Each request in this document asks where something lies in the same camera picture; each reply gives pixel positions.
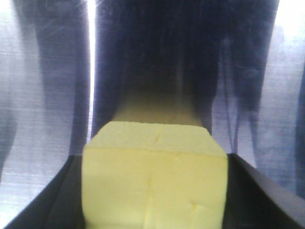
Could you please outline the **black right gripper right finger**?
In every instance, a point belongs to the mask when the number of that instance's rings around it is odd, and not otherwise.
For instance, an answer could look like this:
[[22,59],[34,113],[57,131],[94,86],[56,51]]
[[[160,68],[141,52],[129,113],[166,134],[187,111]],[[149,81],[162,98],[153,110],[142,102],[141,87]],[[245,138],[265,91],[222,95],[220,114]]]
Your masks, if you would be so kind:
[[228,156],[224,229],[303,229],[305,201],[237,154]]

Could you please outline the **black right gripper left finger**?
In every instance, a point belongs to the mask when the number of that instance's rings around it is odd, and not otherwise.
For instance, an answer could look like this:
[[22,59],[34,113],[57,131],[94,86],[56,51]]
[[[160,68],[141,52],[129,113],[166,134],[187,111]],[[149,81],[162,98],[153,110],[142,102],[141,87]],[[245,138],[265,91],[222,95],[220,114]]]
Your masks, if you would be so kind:
[[81,156],[69,156],[43,191],[6,229],[83,229]]

